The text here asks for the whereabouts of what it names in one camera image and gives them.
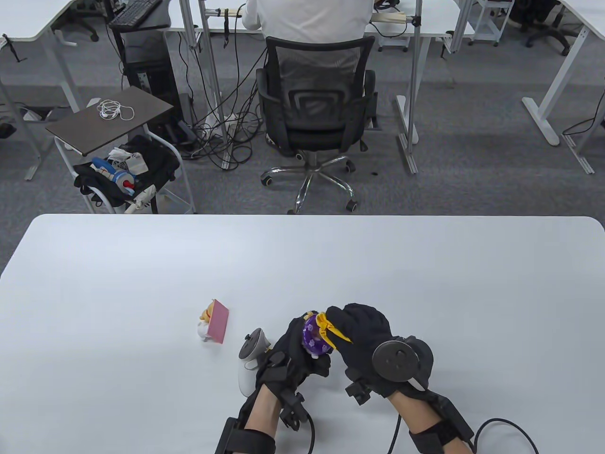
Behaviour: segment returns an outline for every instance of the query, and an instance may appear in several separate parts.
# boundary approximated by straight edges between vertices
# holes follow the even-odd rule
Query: white earphones
[[[132,117],[124,118],[122,116],[122,109],[130,109],[132,111]],[[122,120],[129,122],[134,118],[134,109],[132,107],[122,105],[118,101],[112,101],[111,99],[105,99],[104,101],[99,102],[97,110],[103,120],[113,120],[120,116]]]

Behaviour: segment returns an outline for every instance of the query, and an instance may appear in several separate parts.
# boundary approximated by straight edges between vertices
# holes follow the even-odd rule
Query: keyboard
[[[121,33],[136,31],[160,3],[162,0],[130,0],[126,8],[109,23],[109,27]]]

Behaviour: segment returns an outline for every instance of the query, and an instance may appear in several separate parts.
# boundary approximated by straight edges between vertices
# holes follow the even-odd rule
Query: brown tabletop
[[[108,99],[132,107],[134,118],[124,121],[118,116],[113,120],[103,120],[95,104],[61,121],[49,124],[46,129],[86,156],[172,108],[167,102],[136,87],[127,88]],[[124,109],[122,115],[124,118],[130,118],[132,111]]]

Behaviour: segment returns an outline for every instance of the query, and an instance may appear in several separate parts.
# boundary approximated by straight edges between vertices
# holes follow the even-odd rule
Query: hand
[[[330,355],[314,360],[303,348],[303,326],[309,313],[293,319],[286,333],[258,359],[257,389],[265,384],[280,398],[284,389],[292,392],[311,374],[327,377]]]
[[[389,397],[401,387],[382,378],[372,365],[374,350],[383,342],[394,339],[387,318],[377,309],[363,304],[347,304],[344,309],[330,307],[325,316],[335,328],[350,339],[342,339],[332,331],[327,331],[328,339],[336,346],[345,364],[357,370],[383,397]]]

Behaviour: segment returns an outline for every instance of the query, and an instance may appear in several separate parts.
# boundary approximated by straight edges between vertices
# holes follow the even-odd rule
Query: office chair in background
[[[300,212],[314,177],[320,176],[348,192],[347,210],[357,208],[355,192],[348,183],[325,169],[344,163],[348,172],[355,165],[342,155],[361,141],[367,108],[374,96],[376,74],[366,70],[374,37],[335,44],[303,44],[267,38],[267,64],[257,70],[258,97],[267,134],[285,153],[293,153],[304,165],[274,167],[261,175],[269,186],[273,176],[303,173],[295,208]],[[361,150],[367,147],[360,142]],[[340,155],[318,162],[316,152],[338,150]]]
[[[559,28],[565,15],[565,7],[561,7],[552,25],[544,24],[552,9],[560,4],[561,2],[558,0],[521,0],[515,3],[511,12],[511,19],[521,24],[521,31],[527,31],[530,27],[538,29],[528,38],[525,43],[526,47],[533,47],[535,40],[550,36],[563,46],[561,55],[567,56],[569,54],[571,44],[567,37],[577,38],[578,33]]]
[[[93,2],[90,7],[86,6],[86,2],[84,0],[80,2],[76,2],[72,5],[71,8],[59,17],[55,21],[52,26],[52,30],[60,30],[67,24],[77,24],[80,27],[88,30],[90,35],[90,40],[93,42],[97,42],[99,40],[99,35],[97,31],[94,29],[92,25],[87,23],[86,18],[104,18],[105,14],[97,5],[96,2]]]

